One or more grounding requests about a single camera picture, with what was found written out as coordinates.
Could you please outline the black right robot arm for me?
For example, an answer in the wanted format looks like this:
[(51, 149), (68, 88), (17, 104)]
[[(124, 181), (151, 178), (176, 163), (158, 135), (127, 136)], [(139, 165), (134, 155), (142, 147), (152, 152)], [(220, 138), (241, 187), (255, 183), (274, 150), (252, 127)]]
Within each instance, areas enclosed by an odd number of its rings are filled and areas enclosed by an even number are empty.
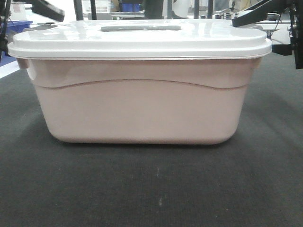
[(283, 56), (294, 54), (295, 68), (303, 68), (303, 2), (301, 0), (261, 0), (232, 19), (234, 27), (246, 26), (267, 19), (269, 13), (281, 15), (289, 9), (289, 44), (273, 44), (272, 52)]

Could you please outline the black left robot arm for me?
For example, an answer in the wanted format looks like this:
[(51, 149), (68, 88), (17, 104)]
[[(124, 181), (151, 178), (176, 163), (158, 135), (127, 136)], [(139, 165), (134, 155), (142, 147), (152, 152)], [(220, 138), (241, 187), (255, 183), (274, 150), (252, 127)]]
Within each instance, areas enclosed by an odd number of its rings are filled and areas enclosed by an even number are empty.
[(41, 16), (63, 22), (65, 12), (45, 0), (1, 0), (0, 1), (0, 59), (4, 52), (8, 56), (7, 27), (12, 2), (31, 4), (31, 10)]

